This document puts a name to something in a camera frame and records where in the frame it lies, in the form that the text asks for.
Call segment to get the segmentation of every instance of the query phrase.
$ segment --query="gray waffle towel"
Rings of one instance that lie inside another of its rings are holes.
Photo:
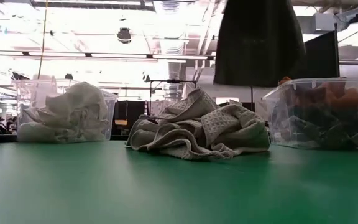
[[[220,108],[197,88],[160,115],[141,116],[131,129],[127,147],[189,160],[230,159],[267,151],[269,136],[257,114],[239,105]]]

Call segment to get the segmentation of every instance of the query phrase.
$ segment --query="green table surface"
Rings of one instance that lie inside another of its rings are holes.
[[[0,223],[358,223],[358,152],[191,162],[122,141],[0,144]]]

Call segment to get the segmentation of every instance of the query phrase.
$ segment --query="crumpled towel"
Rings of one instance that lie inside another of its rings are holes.
[[[154,119],[158,124],[149,121]],[[220,108],[202,89],[167,106],[159,116],[141,116],[127,147],[181,159],[230,159],[269,148],[264,121],[239,105]]]

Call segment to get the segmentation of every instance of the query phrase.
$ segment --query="hanging black fabric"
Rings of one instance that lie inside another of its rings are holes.
[[[228,0],[218,37],[214,83],[275,87],[301,72],[302,33],[290,0]]]

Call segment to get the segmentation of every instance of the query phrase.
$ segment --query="clear plastic bin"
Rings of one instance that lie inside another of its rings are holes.
[[[49,143],[110,140],[117,96],[106,91],[102,91],[102,93],[104,102],[107,105],[107,113],[101,113],[103,114],[101,115],[102,117],[97,118],[97,120],[100,120],[101,124],[103,124],[103,128],[100,128],[102,125],[98,126],[97,123],[84,125],[82,121],[85,121],[86,115],[84,115],[85,112],[82,113],[83,111],[81,109],[76,112],[80,116],[77,123],[70,118],[62,116],[62,119],[68,121],[71,126],[62,127],[61,124],[56,122],[53,124],[45,124],[40,120],[39,114],[42,112],[39,111],[46,106],[47,96],[60,96],[66,93],[67,89],[76,83],[79,82],[67,79],[14,80],[12,84],[17,91],[17,140],[21,142]],[[27,130],[27,128],[23,128],[28,127],[28,125],[32,125],[32,129]],[[42,128],[38,133],[35,133],[36,131],[31,131],[37,130],[34,129],[34,127]],[[92,130],[93,133],[96,132],[98,137],[81,137],[82,134],[85,136],[84,132],[90,132],[90,130]]]
[[[358,78],[299,79],[263,97],[272,144],[358,149]]]

